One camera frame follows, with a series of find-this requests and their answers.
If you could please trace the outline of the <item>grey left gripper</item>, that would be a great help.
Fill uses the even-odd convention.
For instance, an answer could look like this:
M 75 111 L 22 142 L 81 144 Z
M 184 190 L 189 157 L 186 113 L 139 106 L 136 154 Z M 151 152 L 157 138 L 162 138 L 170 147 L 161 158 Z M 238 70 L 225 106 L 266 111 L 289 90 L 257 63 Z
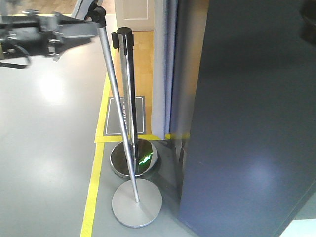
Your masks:
M 75 19 L 59 12 L 0 17 L 0 66 L 24 69 L 32 56 L 58 60 L 67 50 L 88 44 L 98 35 L 97 23 Z

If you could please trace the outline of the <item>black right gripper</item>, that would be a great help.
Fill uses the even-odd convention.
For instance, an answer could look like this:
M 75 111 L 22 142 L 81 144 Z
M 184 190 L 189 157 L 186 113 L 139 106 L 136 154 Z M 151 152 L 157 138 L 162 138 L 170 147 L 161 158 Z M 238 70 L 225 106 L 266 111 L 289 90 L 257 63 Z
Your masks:
M 316 43 L 316 1 L 305 0 L 300 9 L 304 21 L 301 29 L 301 38 L 309 44 Z

